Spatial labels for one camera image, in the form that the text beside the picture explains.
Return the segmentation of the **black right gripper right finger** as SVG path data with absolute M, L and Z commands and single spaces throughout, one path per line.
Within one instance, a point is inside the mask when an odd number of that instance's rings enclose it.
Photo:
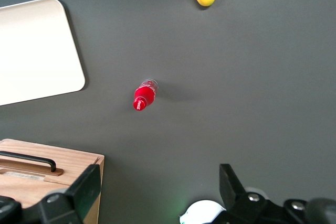
M 282 206 L 260 193 L 247 192 L 229 164 L 219 166 L 219 192 L 225 210 L 212 223 L 307 223 L 306 201 L 289 199 Z

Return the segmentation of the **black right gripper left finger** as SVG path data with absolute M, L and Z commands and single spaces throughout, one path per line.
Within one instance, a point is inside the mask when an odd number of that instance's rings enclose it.
M 38 203 L 41 223 L 83 223 L 101 192 L 99 165 L 89 165 L 63 193 L 52 193 Z

